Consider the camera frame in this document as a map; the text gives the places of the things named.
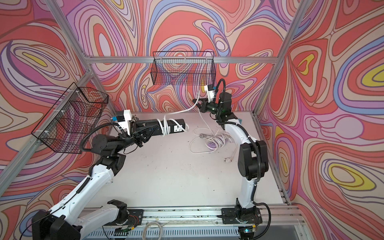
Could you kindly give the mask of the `black power strip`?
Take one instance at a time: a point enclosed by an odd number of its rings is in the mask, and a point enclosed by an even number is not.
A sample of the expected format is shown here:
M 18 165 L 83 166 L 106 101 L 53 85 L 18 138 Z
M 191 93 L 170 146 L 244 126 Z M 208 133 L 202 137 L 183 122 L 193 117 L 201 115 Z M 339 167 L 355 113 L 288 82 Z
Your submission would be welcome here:
M 158 128 L 159 128 L 159 131 L 161 132 L 160 136 L 164 137 L 164 136 L 167 136 L 167 135 L 170 135 L 173 133 L 188 132 L 189 131 L 188 124 L 186 124 L 182 120 L 180 120 L 179 122 L 175 119 L 168 119 L 167 120 L 167 116 L 188 112 L 188 111 L 191 111 L 192 109 L 197 108 L 197 107 L 198 107 L 198 105 L 193 104 L 190 108 L 188 108 L 186 110 L 165 114 L 162 120 L 156 119 L 159 122 Z

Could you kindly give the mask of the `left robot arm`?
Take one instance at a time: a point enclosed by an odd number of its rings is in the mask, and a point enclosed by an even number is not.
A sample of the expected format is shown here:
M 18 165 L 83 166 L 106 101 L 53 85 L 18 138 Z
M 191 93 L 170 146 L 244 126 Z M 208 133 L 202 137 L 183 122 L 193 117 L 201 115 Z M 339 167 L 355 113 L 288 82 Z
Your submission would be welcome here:
M 91 148 L 85 147 L 86 142 L 105 125 L 96 127 L 85 136 L 80 150 L 100 158 L 67 197 L 48 211 L 39 210 L 33 216 L 26 229 L 32 231 L 34 240 L 82 240 L 106 224 L 122 226 L 130 220 L 127 204 L 118 200 L 110 200 L 100 209 L 80 217 L 90 200 L 123 168 L 126 155 L 121 151 L 132 145 L 142 147 L 152 136 L 163 135 L 168 130 L 160 120 L 135 121 L 128 126 L 130 130 L 121 130 L 117 136 L 96 135 Z

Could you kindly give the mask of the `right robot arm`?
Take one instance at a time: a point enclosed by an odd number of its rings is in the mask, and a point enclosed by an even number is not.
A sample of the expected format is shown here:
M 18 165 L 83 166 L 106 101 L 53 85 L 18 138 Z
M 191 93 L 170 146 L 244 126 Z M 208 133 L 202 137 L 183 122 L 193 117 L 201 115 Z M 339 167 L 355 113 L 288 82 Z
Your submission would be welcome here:
M 233 208 L 223 208 L 218 216 L 223 224 L 241 224 L 240 235 L 251 236 L 263 223 L 260 207 L 267 209 L 266 228 L 255 238 L 263 236 L 270 228 L 272 213 L 266 203 L 255 201 L 257 187 L 265 173 L 269 171 L 267 144 L 253 138 L 232 111 L 232 95 L 226 91 L 226 82 L 220 79 L 217 85 L 205 85 L 206 98 L 194 99 L 200 113 L 213 115 L 218 125 L 237 145 L 238 170 L 242 176 L 240 196 Z

